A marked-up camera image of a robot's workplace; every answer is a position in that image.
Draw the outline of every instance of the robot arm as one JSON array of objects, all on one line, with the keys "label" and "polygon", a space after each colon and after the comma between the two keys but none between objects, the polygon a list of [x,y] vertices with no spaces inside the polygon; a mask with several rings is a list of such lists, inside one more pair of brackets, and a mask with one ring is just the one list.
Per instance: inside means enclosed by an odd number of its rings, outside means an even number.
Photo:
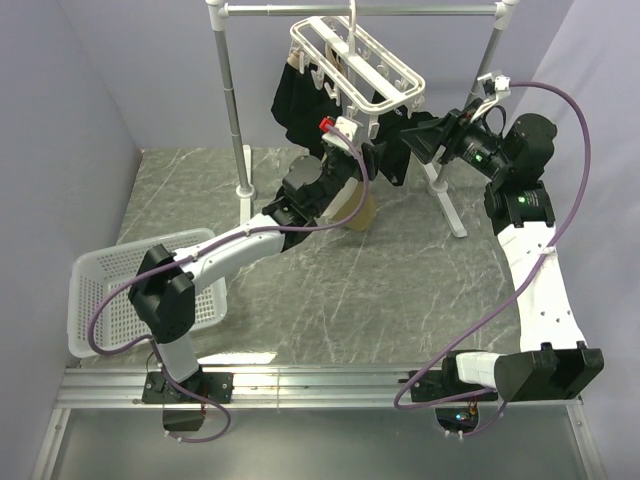
[{"label": "robot arm", "polygon": [[520,297],[520,351],[513,355],[452,352],[443,369],[460,382],[494,388],[509,402],[575,398],[602,370],[599,349],[587,343],[571,311],[558,254],[547,249],[555,227],[544,222],[513,225],[498,234],[516,289],[545,254],[535,279]]},{"label": "robot arm", "polygon": [[[340,117],[335,128],[348,138],[355,138],[355,122]],[[315,219],[331,205],[345,184],[351,178],[361,178],[358,162],[347,153],[348,146],[330,132],[323,138],[326,159],[321,161],[312,156],[295,159],[274,201],[249,222],[189,248],[168,252],[158,245],[146,253],[138,275],[175,261],[194,259],[182,267],[141,281],[129,291],[129,300],[149,326],[171,378],[187,390],[198,393],[202,383],[201,369],[189,337],[189,330],[195,323],[195,297],[241,267],[302,242],[310,232],[278,229],[315,226]],[[379,150],[369,145],[362,148],[369,178],[373,179],[377,173]],[[256,228],[265,231],[251,234]],[[214,244],[220,246],[199,255]]]},{"label": "robot arm", "polygon": [[422,163],[440,147],[442,163],[461,158],[490,179],[485,209],[505,252],[517,289],[544,255],[538,274],[518,297],[520,350],[513,355],[452,351],[443,360],[445,391],[456,394],[482,387],[508,402],[575,398],[603,369],[599,349],[587,348],[569,305],[555,247],[555,216],[539,180],[554,153],[557,129],[546,118],[525,114],[503,138],[488,130],[486,115],[506,90],[506,77],[481,77],[487,100],[476,99],[463,111],[405,130],[403,140]]}]

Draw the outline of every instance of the metal frame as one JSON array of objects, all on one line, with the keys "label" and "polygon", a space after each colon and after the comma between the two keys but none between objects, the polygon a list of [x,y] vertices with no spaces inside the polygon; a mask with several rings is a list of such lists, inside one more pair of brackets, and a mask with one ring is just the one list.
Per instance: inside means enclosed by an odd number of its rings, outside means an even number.
[{"label": "metal frame", "polygon": [[[318,366],[204,366],[206,372],[232,372],[232,402],[237,409],[331,409],[391,408],[408,372],[420,366],[406,365],[318,365]],[[54,404],[33,480],[48,479],[53,471],[69,415],[74,409],[199,409],[199,404],[145,405],[144,368],[95,369],[68,368]],[[500,402],[487,402],[498,406]],[[595,440],[586,421],[582,399],[553,402],[520,402],[509,408],[532,405],[566,405],[576,444],[587,478],[605,477]],[[466,403],[451,403],[464,406]]]},{"label": "metal frame", "polygon": [[[238,168],[238,187],[236,193],[240,198],[240,221],[246,222],[253,213],[253,199],[256,191],[251,182],[251,147],[243,144],[233,75],[229,59],[229,48],[226,37],[226,20],[232,16],[349,16],[349,5],[229,5],[224,0],[206,0],[209,6],[211,27],[215,32],[218,60],[222,75],[223,89],[229,116],[231,140]],[[495,5],[359,5],[358,16],[492,16],[496,19],[493,32],[485,49],[478,73],[473,79],[467,103],[476,95],[477,78],[486,73],[498,45],[502,31],[507,27],[513,14],[513,8],[519,0],[502,0]],[[449,227],[456,237],[466,237],[467,231],[460,220],[449,195],[445,181],[447,166],[438,171],[433,164],[422,165],[428,180],[428,191],[440,204]]]},{"label": "metal frame", "polygon": [[[484,56],[478,68],[476,78],[486,73],[502,31],[508,24],[505,21],[505,4],[511,10],[518,0],[506,0],[487,6],[379,6],[362,5],[358,15],[364,16],[494,16],[496,23],[489,39]],[[241,221],[252,216],[252,201],[255,188],[252,185],[251,148],[242,142],[242,133],[238,118],[233,77],[229,60],[229,50],[225,34],[226,19],[230,16],[337,16],[349,15],[349,6],[333,5],[227,5],[224,0],[207,0],[211,24],[215,31],[215,40],[220,62],[220,70],[229,115],[229,125],[238,168],[239,185],[236,190],[241,200]],[[473,80],[467,104],[477,91],[476,78]],[[429,179],[429,191],[438,198],[453,233],[457,237],[466,236],[466,230],[460,222],[449,196],[445,181],[446,168],[440,172],[434,165],[423,166]],[[331,366],[206,366],[205,371],[232,372],[234,392],[230,409],[242,408],[390,408],[398,391],[399,379],[407,378],[411,370],[421,365],[331,365]],[[144,405],[141,403],[145,385],[144,369],[67,369],[51,420],[43,440],[40,454],[32,474],[32,479],[41,480],[51,477],[67,422],[73,409],[137,409],[137,408],[200,408],[199,404]],[[564,402],[544,402],[566,405],[573,427],[576,443],[589,479],[605,478],[604,469],[591,431],[584,415],[582,400]],[[512,404],[510,408],[538,404],[522,402]]]}]

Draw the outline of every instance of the horizontal bar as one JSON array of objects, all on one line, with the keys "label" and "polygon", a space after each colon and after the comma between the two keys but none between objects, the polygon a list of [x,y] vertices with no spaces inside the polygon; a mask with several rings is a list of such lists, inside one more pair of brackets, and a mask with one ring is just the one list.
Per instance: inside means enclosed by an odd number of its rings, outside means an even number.
[{"label": "horizontal bar", "polygon": [[[215,366],[205,372],[232,372],[234,389],[229,409],[245,408],[391,408],[399,380],[419,365],[392,366]],[[144,405],[144,369],[68,369],[55,408],[198,409],[199,404]],[[407,394],[403,403],[410,403]],[[574,401],[521,402],[514,405],[567,405]],[[451,403],[448,406],[464,406]]]},{"label": "horizontal bar", "polygon": [[[347,5],[227,5],[229,16],[290,17],[350,15]],[[358,5],[358,16],[494,16],[495,5]]]}]

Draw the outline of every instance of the clothespin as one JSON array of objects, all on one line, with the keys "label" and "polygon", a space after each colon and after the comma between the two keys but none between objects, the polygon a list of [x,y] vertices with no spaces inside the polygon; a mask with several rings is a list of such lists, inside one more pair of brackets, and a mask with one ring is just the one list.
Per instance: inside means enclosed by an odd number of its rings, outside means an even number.
[{"label": "clothespin", "polygon": [[349,120],[355,120],[356,115],[358,115],[358,107],[355,105],[349,105],[347,107],[347,118]]},{"label": "clothespin", "polygon": [[370,140],[374,140],[378,136],[378,130],[380,130],[380,123],[378,123],[378,116],[371,115],[369,117],[369,129],[367,135]]},{"label": "clothespin", "polygon": [[371,57],[371,50],[368,48],[360,48],[358,47],[358,55],[362,57],[363,60],[369,60]]},{"label": "clothespin", "polygon": [[389,80],[389,65],[382,62],[380,65],[376,67],[376,70],[380,75],[382,75],[386,80]]},{"label": "clothespin", "polygon": [[298,58],[300,59],[300,63],[298,64],[298,71],[301,74],[304,74],[305,61],[307,60],[307,54],[304,53],[304,50],[300,50],[300,53],[298,53]]},{"label": "clothespin", "polygon": [[404,92],[409,87],[409,80],[403,78],[402,80],[396,80],[396,88],[399,92]]},{"label": "clothespin", "polygon": [[423,103],[424,103],[424,95],[420,95],[413,102],[411,102],[411,105],[407,107],[407,117],[411,118],[411,115],[413,115],[413,112],[418,110]]},{"label": "clothespin", "polygon": [[327,95],[331,100],[336,101],[336,105],[340,106],[340,87],[336,85],[334,88],[331,88],[328,83],[324,84],[324,89],[327,91]]},{"label": "clothespin", "polygon": [[317,70],[311,70],[311,78],[313,79],[313,85],[317,90],[322,90],[324,85],[324,70],[318,66]]}]

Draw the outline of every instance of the white hanger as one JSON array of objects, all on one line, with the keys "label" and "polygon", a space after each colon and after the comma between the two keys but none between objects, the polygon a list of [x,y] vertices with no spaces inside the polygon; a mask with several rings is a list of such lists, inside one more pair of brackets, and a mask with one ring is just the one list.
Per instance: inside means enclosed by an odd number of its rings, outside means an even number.
[{"label": "white hanger", "polygon": [[[349,0],[349,10],[349,17],[310,17],[291,27],[293,48],[305,53],[302,57],[302,71],[309,61],[318,65],[314,75],[316,87],[322,84],[336,102],[340,102],[340,95],[344,95],[350,105],[369,116],[376,117],[402,105],[411,107],[424,92],[424,79],[357,25],[356,0]],[[348,30],[349,38],[346,41],[341,39],[329,27],[329,22],[341,23]],[[324,52],[318,51],[310,40],[318,36],[340,57],[342,65],[347,69],[346,75],[325,57]],[[374,57],[379,60],[380,65],[368,63],[368,60]],[[390,78],[399,78],[398,85],[396,86]],[[326,85],[327,79],[333,81],[334,88]],[[364,86],[365,83],[379,92],[384,100],[377,104],[372,103],[368,98],[368,89],[363,93],[358,88],[358,85]],[[375,133],[376,119],[372,118],[369,123],[371,132]]]}]

